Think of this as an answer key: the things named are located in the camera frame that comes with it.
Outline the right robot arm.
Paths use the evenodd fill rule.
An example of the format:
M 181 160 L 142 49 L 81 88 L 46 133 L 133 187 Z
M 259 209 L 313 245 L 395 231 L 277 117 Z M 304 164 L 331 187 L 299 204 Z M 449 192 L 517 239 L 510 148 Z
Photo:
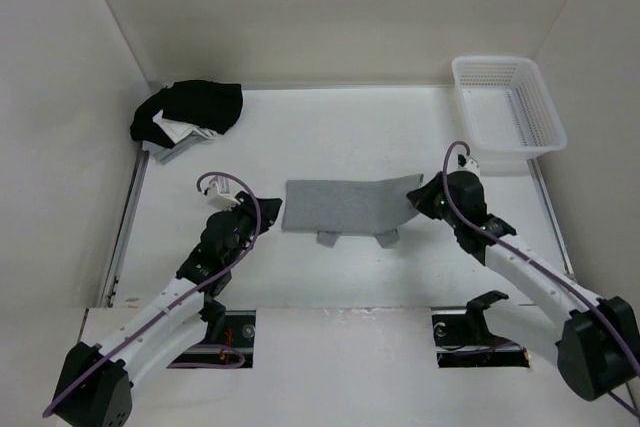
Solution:
M 468 302 L 464 331 L 483 343 L 504 337 L 556 365 L 580 398 L 596 400 L 639 375 L 639 329 L 633 308 L 620 297 L 606 299 L 552 271 L 503 219 L 488 211 L 479 177 L 469 171 L 438 173 L 408 193 L 421 214 L 446 222 L 458 245 L 481 265 L 529 298 L 532 315 L 507 295 L 488 294 L 487 306 Z

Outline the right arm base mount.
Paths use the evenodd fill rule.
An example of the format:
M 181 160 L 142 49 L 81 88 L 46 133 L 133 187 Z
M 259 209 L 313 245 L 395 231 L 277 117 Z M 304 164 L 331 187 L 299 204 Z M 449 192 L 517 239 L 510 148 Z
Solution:
M 465 309 L 436 309 L 431 319 L 440 368 L 530 367 L 524 347 L 490 333 Z

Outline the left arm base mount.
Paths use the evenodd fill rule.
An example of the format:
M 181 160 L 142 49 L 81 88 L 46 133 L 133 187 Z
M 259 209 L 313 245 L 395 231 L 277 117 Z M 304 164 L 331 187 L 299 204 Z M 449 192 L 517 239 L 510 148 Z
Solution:
M 169 364 L 173 369 L 251 369 L 256 340 L 255 311 L 215 314 L 203 340 Z

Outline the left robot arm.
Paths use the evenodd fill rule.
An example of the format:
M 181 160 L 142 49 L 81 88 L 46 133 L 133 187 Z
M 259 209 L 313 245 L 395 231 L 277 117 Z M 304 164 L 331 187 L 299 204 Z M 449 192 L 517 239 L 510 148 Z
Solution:
M 122 426 L 134 402 L 190 347 L 224 334 L 217 296 L 231 270 L 276 222 L 283 201 L 239 192 L 211 215 L 200 240 L 168 285 L 128 323 L 103 340 L 77 343 L 66 355 L 46 416 L 70 426 Z

